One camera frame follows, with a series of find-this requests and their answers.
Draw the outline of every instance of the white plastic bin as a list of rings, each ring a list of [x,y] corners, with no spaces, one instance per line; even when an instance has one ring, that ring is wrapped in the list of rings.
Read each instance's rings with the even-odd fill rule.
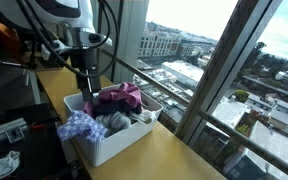
[[[119,85],[115,85],[103,88],[103,90],[113,88],[116,89],[118,87]],[[145,134],[147,134],[153,129],[163,107],[143,92],[141,92],[141,98],[142,103],[144,104],[143,107],[145,107],[145,109],[155,111],[156,119],[154,119],[151,123],[141,124],[139,122],[136,122],[132,124],[131,128],[119,131],[99,143],[90,143],[81,136],[75,137],[77,142],[80,144],[81,148],[85,152],[86,156],[95,167],[109,160],[110,158],[112,158],[113,156],[121,152],[123,149],[127,148],[128,146],[139,140],[141,137],[143,137]],[[67,96],[64,98],[64,103],[66,107],[67,117],[70,116],[72,109],[82,110],[84,107],[82,94],[74,94],[71,96]]]

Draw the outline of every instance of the black cable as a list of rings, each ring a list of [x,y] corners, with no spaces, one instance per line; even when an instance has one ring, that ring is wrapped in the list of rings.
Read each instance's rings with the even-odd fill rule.
[[[47,40],[45,39],[45,37],[43,36],[43,34],[38,30],[38,28],[36,27],[36,25],[34,24],[33,20],[31,19],[31,17],[29,16],[28,12],[25,9],[23,0],[16,0],[21,11],[23,12],[24,16],[26,17],[26,20],[28,21],[28,23],[31,25],[32,29],[35,31],[35,33],[38,35],[38,37],[42,40],[43,44],[45,45],[45,47],[50,51],[50,53],[52,53],[58,61],[60,61],[68,70],[70,70],[71,72],[75,73],[76,75],[83,77],[83,78],[96,78],[99,77],[101,75],[103,75],[106,71],[108,71],[108,69],[112,66],[112,64],[114,62],[116,62],[116,54],[117,54],[117,49],[118,49],[118,44],[119,44],[119,28],[118,28],[118,24],[116,21],[116,17],[113,13],[112,8],[108,5],[108,3],[106,1],[103,0],[104,4],[106,5],[106,7],[109,9],[113,20],[114,20],[114,24],[115,24],[115,29],[116,29],[116,37],[115,37],[115,47],[114,47],[114,53],[113,53],[113,57],[111,62],[109,63],[109,65],[101,72],[99,72],[97,75],[88,75],[88,74],[84,74],[79,72],[78,70],[74,69],[72,66],[70,66],[69,64],[66,63],[66,61],[52,48],[52,46],[47,43]]]
[[[28,5],[28,7],[30,8],[31,12],[33,13],[33,16],[35,17],[35,19],[37,20],[37,22],[40,24],[41,28],[45,32],[46,38],[48,39],[49,43],[53,44],[53,41],[52,41],[52,38],[51,38],[50,34],[48,33],[48,31],[45,28],[44,24],[41,22],[40,18],[37,16],[35,10],[33,9],[32,5],[31,5],[31,3],[28,0],[25,0],[25,2]]]
[[[104,15],[105,15],[105,18],[106,18],[106,22],[107,22],[107,33],[106,33],[105,39],[104,39],[101,43],[99,43],[99,44],[97,44],[97,45],[95,45],[95,46],[91,46],[91,47],[90,47],[91,49],[98,48],[98,47],[102,46],[104,43],[106,43],[106,41],[108,40],[108,38],[109,38],[109,36],[110,36],[110,34],[111,34],[111,22],[110,22],[110,19],[108,18],[106,9],[104,8],[104,4],[103,4],[103,2],[101,2],[101,0],[99,0],[99,4],[100,4],[100,6],[101,6],[102,11],[104,11]]]

